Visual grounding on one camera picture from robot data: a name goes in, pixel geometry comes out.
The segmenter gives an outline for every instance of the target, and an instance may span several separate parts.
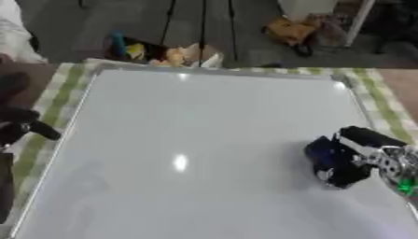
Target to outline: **floor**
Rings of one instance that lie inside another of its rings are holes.
[[[104,38],[118,30],[125,35],[159,43],[171,0],[18,0],[28,28],[41,41],[41,53],[52,62],[79,62],[103,55]],[[225,65],[283,67],[418,68],[418,49],[396,43],[385,54],[371,53],[373,37],[362,35],[350,49],[318,50],[311,58],[294,52],[260,32],[260,27],[280,16],[277,0],[233,1],[239,60],[232,59],[227,0],[208,1],[207,43],[226,54]],[[165,45],[186,47],[199,40],[202,1],[177,0]]]

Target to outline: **person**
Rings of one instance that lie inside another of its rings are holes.
[[[15,0],[0,0],[0,62],[47,63],[31,45],[32,34],[24,27]]]

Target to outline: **bag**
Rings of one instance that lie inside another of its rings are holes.
[[[287,44],[299,56],[310,57],[314,54],[312,43],[315,31],[322,24],[322,17],[310,15],[306,21],[293,22],[279,18],[262,29],[262,32]]]

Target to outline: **white cabinet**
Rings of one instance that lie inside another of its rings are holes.
[[[338,0],[278,0],[287,17],[304,20],[310,13],[331,13]]]

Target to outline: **black object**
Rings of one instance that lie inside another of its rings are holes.
[[[29,132],[41,134],[50,140],[58,140],[61,134],[38,120],[33,110],[0,106],[0,223],[6,221],[13,206],[13,154],[7,148]]]
[[[16,94],[29,87],[29,76],[23,72],[0,77],[0,105],[5,105]]]
[[[206,7],[207,0],[202,0],[202,26],[201,39],[199,40],[199,50],[201,51],[201,53],[199,54],[199,67],[202,66],[203,51],[204,46],[206,45]]]
[[[375,32],[380,36],[375,53],[383,53],[390,42],[406,41],[418,48],[418,2],[403,0],[401,3],[387,5],[377,20]]]
[[[167,35],[167,31],[168,31],[168,27],[170,26],[170,22],[172,21],[172,16],[173,16],[173,13],[174,13],[174,7],[175,7],[176,3],[177,3],[176,0],[172,0],[172,2],[170,4],[170,8],[167,10],[167,21],[165,22],[164,30],[162,30],[162,37],[161,37],[160,45],[164,45],[165,36]]]
[[[357,157],[364,157],[340,142],[349,139],[359,146],[381,148],[384,146],[404,147],[406,143],[376,133],[372,130],[350,126],[334,134],[332,140],[321,136],[305,148],[306,156],[313,163],[314,174],[329,185],[346,189],[358,181],[370,176],[373,165],[359,162]]]
[[[50,140],[58,140],[61,134],[41,122],[39,113],[33,110],[0,107],[0,148],[6,148],[29,132],[40,134]]]
[[[0,223],[7,220],[15,197],[13,184],[13,154],[0,152]]]
[[[238,61],[237,40],[235,33],[235,9],[233,7],[232,0],[228,0],[228,8],[230,13],[230,32],[232,33],[233,59]]]

